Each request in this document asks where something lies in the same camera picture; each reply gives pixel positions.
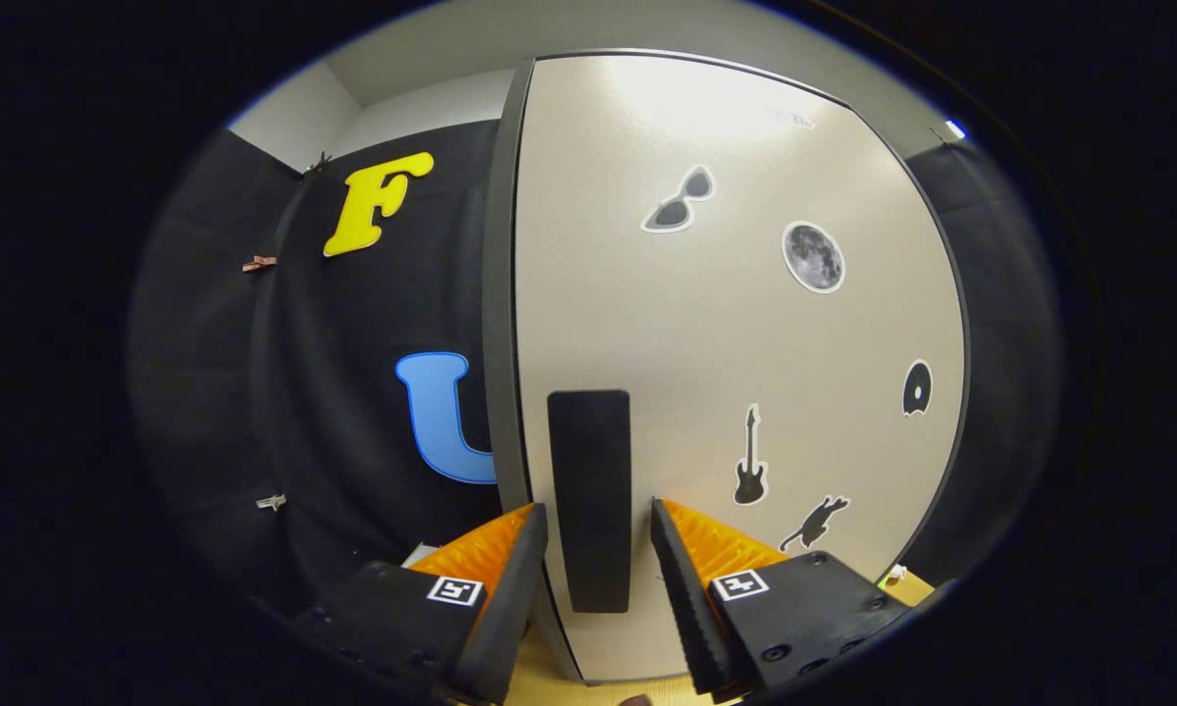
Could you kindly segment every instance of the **cat sticker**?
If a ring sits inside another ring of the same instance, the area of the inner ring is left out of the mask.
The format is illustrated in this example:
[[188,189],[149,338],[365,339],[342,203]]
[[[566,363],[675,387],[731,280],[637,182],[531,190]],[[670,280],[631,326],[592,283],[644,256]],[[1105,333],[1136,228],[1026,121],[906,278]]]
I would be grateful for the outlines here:
[[838,495],[836,500],[832,495],[825,495],[823,502],[817,505],[814,509],[811,509],[811,514],[807,514],[807,519],[803,520],[803,526],[798,528],[798,532],[791,533],[790,537],[785,538],[785,541],[777,546],[777,550],[785,551],[790,548],[793,540],[803,542],[804,548],[811,550],[813,545],[820,537],[825,535],[827,532],[827,518],[831,518],[836,511],[849,508],[850,498]]

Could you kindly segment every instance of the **black curtain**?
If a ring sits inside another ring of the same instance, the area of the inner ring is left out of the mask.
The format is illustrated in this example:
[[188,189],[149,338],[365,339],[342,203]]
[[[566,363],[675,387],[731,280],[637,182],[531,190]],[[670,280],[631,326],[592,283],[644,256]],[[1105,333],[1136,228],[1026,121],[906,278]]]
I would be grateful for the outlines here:
[[925,581],[943,582],[965,574],[1002,537],[1045,464],[1063,348],[1046,233],[1005,173],[969,140],[922,152],[907,166],[946,232],[969,327],[962,442],[902,559]]

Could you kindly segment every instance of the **guitar sticker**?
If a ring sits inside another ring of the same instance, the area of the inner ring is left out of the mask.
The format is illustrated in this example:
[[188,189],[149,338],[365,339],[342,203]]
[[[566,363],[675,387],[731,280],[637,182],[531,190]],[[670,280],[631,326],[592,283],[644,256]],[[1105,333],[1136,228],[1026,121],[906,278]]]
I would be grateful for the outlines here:
[[758,424],[763,418],[758,405],[745,412],[745,458],[737,461],[737,492],[732,501],[742,508],[762,502],[767,497],[767,462],[758,460]]

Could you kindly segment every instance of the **moon sticker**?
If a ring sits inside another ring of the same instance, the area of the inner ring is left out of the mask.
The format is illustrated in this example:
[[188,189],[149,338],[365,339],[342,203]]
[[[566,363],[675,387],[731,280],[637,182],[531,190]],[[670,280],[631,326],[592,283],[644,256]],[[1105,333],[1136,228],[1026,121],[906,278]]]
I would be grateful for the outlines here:
[[825,229],[794,220],[786,225],[780,237],[785,266],[793,279],[816,294],[831,294],[845,281],[845,259],[840,247]]

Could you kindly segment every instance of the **sunglasses sticker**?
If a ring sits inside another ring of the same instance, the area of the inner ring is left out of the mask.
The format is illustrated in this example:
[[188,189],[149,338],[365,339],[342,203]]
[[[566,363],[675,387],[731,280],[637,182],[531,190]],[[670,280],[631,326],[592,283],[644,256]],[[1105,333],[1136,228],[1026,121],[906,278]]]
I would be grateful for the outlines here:
[[647,233],[677,233],[692,225],[692,206],[690,201],[705,201],[713,195],[716,182],[710,178],[706,167],[696,166],[683,180],[677,195],[657,205],[654,213],[641,222],[641,229]]

